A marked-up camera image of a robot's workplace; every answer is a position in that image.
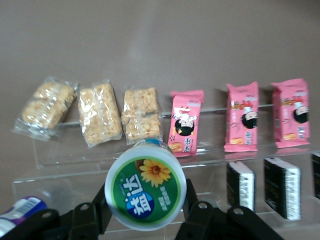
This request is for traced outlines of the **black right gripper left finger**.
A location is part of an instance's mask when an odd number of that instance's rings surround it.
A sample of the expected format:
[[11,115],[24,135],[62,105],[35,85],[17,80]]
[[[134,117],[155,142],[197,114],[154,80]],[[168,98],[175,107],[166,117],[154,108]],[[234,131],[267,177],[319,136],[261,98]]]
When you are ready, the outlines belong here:
[[102,185],[91,202],[81,203],[74,208],[68,239],[97,240],[105,234],[112,215],[105,197],[105,186]]

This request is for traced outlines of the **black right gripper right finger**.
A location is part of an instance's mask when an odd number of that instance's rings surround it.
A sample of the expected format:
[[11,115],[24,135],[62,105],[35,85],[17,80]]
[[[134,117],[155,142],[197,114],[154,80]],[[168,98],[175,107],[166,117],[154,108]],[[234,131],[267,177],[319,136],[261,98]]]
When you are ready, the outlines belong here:
[[182,207],[184,222],[176,240],[225,240],[223,212],[198,199],[193,183],[186,179],[186,196]]

